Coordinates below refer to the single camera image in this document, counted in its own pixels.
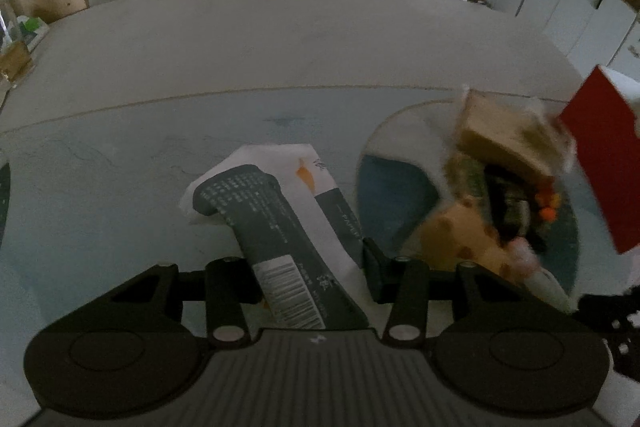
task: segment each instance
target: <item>food package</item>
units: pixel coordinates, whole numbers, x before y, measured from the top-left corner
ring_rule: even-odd
[[[462,261],[474,261],[511,280],[510,256],[498,245],[497,231],[487,225],[473,198],[463,198],[431,214],[420,227],[422,254],[431,269],[454,271]]]
[[[538,115],[501,105],[469,91],[456,124],[460,151],[485,164],[498,165],[524,181],[548,182],[566,163],[557,136],[541,125]]]
[[[220,214],[236,234],[281,327],[382,331],[361,271],[362,237],[310,145],[251,145],[194,181],[180,200],[194,221]]]

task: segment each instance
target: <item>cardboard item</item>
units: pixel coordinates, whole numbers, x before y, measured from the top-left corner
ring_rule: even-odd
[[[562,154],[542,132],[537,117],[471,91],[458,118],[457,147],[473,158],[499,165],[537,185],[560,168]]]
[[[600,203],[618,253],[640,244],[640,138],[630,97],[640,84],[597,66],[560,118]]]

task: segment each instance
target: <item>red box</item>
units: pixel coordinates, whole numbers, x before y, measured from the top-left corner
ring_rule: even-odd
[[[578,160],[619,253],[640,244],[640,139],[634,112],[619,90],[635,89],[634,84],[640,90],[640,83],[598,66],[560,115],[575,137]]]

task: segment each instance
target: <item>barcode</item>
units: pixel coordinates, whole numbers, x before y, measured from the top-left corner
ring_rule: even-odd
[[[254,273],[276,321],[297,330],[324,329],[316,303],[292,256],[255,264]]]

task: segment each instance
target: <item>wooden chair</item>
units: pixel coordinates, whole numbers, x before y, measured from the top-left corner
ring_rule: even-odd
[[[47,24],[85,10],[87,0],[11,0],[16,15],[40,17]]]

